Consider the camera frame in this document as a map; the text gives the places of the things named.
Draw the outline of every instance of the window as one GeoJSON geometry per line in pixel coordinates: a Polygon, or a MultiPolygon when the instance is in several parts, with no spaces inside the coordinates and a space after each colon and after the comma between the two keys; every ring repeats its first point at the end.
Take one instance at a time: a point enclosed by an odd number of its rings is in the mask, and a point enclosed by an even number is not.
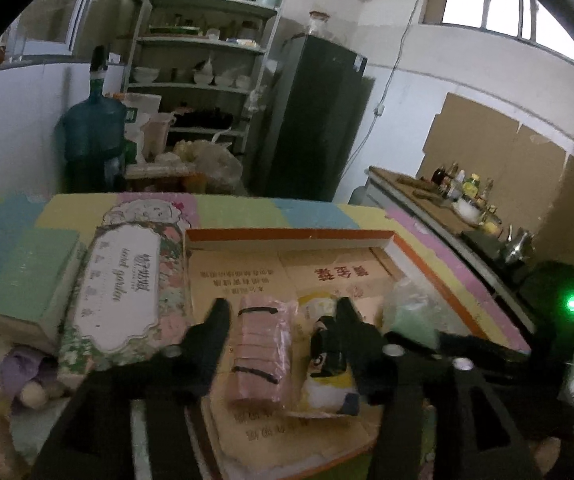
{"type": "Polygon", "coordinates": [[[0,64],[24,56],[125,56],[142,0],[33,0],[0,38],[0,64]]]}
{"type": "Polygon", "coordinates": [[[33,0],[17,20],[23,53],[71,54],[84,0],[33,0]]]}
{"type": "Polygon", "coordinates": [[[447,0],[442,23],[507,34],[574,60],[574,40],[536,0],[447,0]]]}

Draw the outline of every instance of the white container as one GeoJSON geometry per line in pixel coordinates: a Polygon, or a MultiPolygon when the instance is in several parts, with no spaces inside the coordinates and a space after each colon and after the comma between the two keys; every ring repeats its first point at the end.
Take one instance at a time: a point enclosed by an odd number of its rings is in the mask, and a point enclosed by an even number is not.
{"type": "Polygon", "coordinates": [[[216,83],[216,86],[230,87],[234,84],[234,78],[227,75],[217,75],[214,78],[214,82],[216,83]]]}
{"type": "Polygon", "coordinates": [[[480,221],[481,211],[473,203],[465,200],[464,198],[459,198],[452,205],[456,214],[465,222],[471,225],[478,224],[480,221]]]}
{"type": "Polygon", "coordinates": [[[221,38],[221,31],[217,28],[210,28],[205,33],[205,36],[207,36],[210,40],[216,41],[221,38]]]}
{"type": "Polygon", "coordinates": [[[249,90],[251,86],[251,78],[248,75],[239,75],[236,78],[236,88],[241,90],[249,90]]]}
{"type": "Polygon", "coordinates": [[[173,114],[154,114],[142,130],[145,133],[142,155],[146,159],[156,158],[164,152],[169,128],[176,120],[173,114]]]}
{"type": "Polygon", "coordinates": [[[213,76],[211,74],[205,74],[203,72],[193,73],[193,82],[196,85],[210,85],[213,81],[213,76]]]}
{"type": "Polygon", "coordinates": [[[152,116],[158,113],[161,100],[162,96],[160,95],[127,92],[122,99],[122,103],[128,108],[138,108],[138,113],[152,116]]]}

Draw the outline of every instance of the condiment bottle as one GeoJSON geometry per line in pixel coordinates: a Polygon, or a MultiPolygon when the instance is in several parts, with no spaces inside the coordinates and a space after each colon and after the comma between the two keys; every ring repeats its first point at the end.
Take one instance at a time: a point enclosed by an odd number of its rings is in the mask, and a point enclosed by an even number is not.
{"type": "Polygon", "coordinates": [[[503,232],[502,223],[501,219],[496,215],[496,206],[490,205],[485,212],[481,228],[488,235],[498,238],[503,232]]]}
{"type": "Polygon", "coordinates": [[[452,166],[451,168],[449,168],[449,171],[447,172],[449,178],[456,178],[456,175],[458,175],[458,162],[453,161],[452,162],[452,166]]]}
{"type": "Polygon", "coordinates": [[[447,198],[458,200],[462,196],[462,181],[465,180],[465,170],[461,170],[456,178],[452,179],[447,198]]]}
{"type": "Polygon", "coordinates": [[[434,171],[434,174],[432,175],[432,182],[437,186],[440,186],[441,183],[443,182],[443,178],[445,178],[445,175],[446,175],[445,167],[441,166],[436,171],[434,171]]]}
{"type": "Polygon", "coordinates": [[[478,206],[480,206],[481,208],[485,208],[488,200],[490,199],[490,193],[493,187],[494,187],[494,179],[488,178],[487,182],[485,183],[485,187],[483,188],[483,191],[480,192],[476,200],[478,206]]]}
{"type": "Polygon", "coordinates": [[[472,173],[472,176],[462,184],[462,192],[470,197],[470,199],[475,200],[478,194],[478,186],[480,186],[480,176],[476,173],[472,173]]]}

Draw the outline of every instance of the cable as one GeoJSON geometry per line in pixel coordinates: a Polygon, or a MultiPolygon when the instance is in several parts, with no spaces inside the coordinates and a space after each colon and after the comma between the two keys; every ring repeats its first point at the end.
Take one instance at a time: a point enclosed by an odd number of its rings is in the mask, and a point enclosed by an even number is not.
{"type": "MultiPolygon", "coordinates": [[[[387,97],[387,92],[389,91],[389,86],[391,86],[392,79],[394,79],[394,73],[396,72],[396,69],[398,68],[398,65],[400,64],[400,59],[403,56],[403,47],[405,46],[405,38],[407,38],[407,34],[409,33],[409,30],[411,28],[411,24],[414,21],[414,15],[416,14],[416,9],[418,8],[419,3],[420,3],[420,0],[416,0],[416,3],[414,3],[414,8],[412,9],[411,14],[409,16],[409,21],[407,21],[407,27],[405,27],[403,35],[400,38],[400,46],[398,47],[398,56],[397,56],[396,61],[394,63],[394,67],[391,69],[391,73],[389,74],[389,79],[387,79],[387,85],[385,85],[385,90],[382,93],[382,97],[381,97],[381,100],[379,101],[379,103],[377,105],[377,108],[378,108],[378,106],[384,104],[384,102],[385,102],[385,98],[387,97]]],[[[367,142],[367,139],[369,139],[369,136],[371,135],[371,132],[372,132],[374,126],[376,126],[376,121],[378,121],[379,117],[381,117],[381,116],[376,115],[376,113],[374,112],[373,120],[371,121],[371,125],[369,126],[369,130],[367,130],[367,135],[365,136],[365,139],[362,140],[362,142],[354,150],[352,155],[350,155],[349,158],[347,159],[347,165],[345,166],[345,171],[343,171],[343,174],[340,176],[341,180],[346,176],[347,172],[349,171],[350,166],[352,166],[352,164],[355,162],[356,157],[358,156],[358,153],[363,149],[363,146],[365,145],[365,142],[367,142]]]]}

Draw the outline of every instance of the blue water bottle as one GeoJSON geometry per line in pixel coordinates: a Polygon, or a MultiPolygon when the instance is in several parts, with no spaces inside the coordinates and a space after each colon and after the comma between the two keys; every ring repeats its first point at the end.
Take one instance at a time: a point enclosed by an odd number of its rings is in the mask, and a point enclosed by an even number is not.
{"type": "Polygon", "coordinates": [[[70,193],[124,188],[124,124],[127,107],[102,95],[107,72],[103,46],[92,55],[89,97],[63,116],[65,187],[70,193]]]}

